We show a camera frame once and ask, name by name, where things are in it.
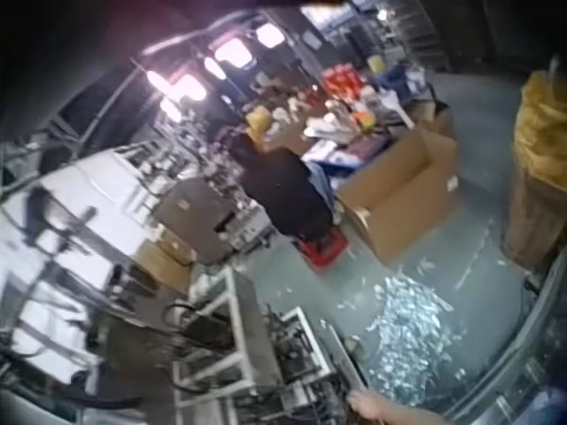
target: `open cardboard box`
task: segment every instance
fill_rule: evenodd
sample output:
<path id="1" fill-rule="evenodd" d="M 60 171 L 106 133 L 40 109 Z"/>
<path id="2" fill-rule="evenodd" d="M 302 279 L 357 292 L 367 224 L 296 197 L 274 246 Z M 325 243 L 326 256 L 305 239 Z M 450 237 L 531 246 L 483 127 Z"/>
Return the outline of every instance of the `open cardboard box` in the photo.
<path id="1" fill-rule="evenodd" d="M 456 204 L 456 142 L 416 128 L 349 178 L 338 198 L 358 233 L 390 261 Z"/>
<path id="2" fill-rule="evenodd" d="M 418 127 L 455 139 L 453 114 L 447 104 L 433 100 L 415 100 L 408 107 L 409 117 Z"/>

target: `cardboard box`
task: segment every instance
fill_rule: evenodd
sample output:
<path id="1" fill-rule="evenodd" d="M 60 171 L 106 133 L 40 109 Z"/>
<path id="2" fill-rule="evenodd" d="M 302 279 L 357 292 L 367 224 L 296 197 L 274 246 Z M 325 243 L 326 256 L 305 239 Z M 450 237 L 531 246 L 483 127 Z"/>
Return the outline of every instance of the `cardboard box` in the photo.
<path id="1" fill-rule="evenodd" d="M 184 267 L 162 251 L 156 243 L 146 240 L 137 250 L 134 261 L 157 283 L 187 294 L 190 285 L 190 267 Z"/>
<path id="2" fill-rule="evenodd" d="M 349 178 L 338 198 L 370 249 L 390 261 L 453 211 L 456 167 L 456 142 L 417 128 Z"/>
<path id="3" fill-rule="evenodd" d="M 269 141 L 264 142 L 262 146 L 265 147 L 266 151 L 271 151 L 283 146 L 284 148 L 294 152 L 296 155 L 303 155 L 313 146 L 312 142 L 306 141 L 303 137 L 303 130 L 305 129 L 307 119 L 309 117 L 322 117 L 327 113 L 327 111 L 328 110 L 324 102 L 316 104 L 300 117 L 299 122 L 294 122 L 293 124 L 284 127 L 282 131 L 277 133 Z"/>
<path id="4" fill-rule="evenodd" d="M 527 269 L 547 264 L 567 221 L 567 192 L 530 175 L 517 161 L 502 250 Z"/>
<path id="5" fill-rule="evenodd" d="M 408 115 L 417 126 L 456 139 L 453 114 L 447 104 L 432 100 L 416 100 L 408 107 Z"/>
<path id="6" fill-rule="evenodd" d="M 193 249 L 174 232 L 165 229 L 158 240 L 158 247 L 182 266 L 193 262 Z"/>

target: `hand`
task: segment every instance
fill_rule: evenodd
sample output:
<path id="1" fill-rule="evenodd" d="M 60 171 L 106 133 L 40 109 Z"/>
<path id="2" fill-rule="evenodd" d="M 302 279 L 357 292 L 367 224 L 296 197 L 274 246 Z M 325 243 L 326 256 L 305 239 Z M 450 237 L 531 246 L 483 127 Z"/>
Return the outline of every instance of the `hand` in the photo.
<path id="1" fill-rule="evenodd" d="M 371 421 L 381 421 L 392 407 L 387 398 L 370 390 L 352 391 L 347 401 L 357 414 Z"/>

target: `person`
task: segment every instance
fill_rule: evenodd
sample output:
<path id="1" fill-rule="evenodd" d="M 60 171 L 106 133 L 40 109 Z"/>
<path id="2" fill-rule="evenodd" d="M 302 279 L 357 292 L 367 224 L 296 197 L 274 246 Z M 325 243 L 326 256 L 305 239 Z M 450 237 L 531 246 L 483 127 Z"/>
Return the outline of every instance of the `person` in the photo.
<path id="1" fill-rule="evenodd" d="M 259 151 L 244 133 L 232 141 L 229 153 L 244 169 L 240 183 L 246 195 L 264 207 L 280 233 L 314 241 L 332 227 L 332 210 L 295 153 L 283 147 Z"/>
<path id="2" fill-rule="evenodd" d="M 362 418 L 384 425 L 449 425 L 434 412 L 398 405 L 370 390 L 353 391 L 347 401 Z"/>

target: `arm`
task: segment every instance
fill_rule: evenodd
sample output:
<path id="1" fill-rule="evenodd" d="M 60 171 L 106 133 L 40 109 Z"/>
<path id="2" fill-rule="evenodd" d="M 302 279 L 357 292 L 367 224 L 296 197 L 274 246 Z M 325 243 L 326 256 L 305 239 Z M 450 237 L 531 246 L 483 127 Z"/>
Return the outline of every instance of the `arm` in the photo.
<path id="1" fill-rule="evenodd" d="M 369 390 L 353 391 L 348 402 L 363 418 L 387 425 L 448 425 L 434 412 L 398 405 Z"/>

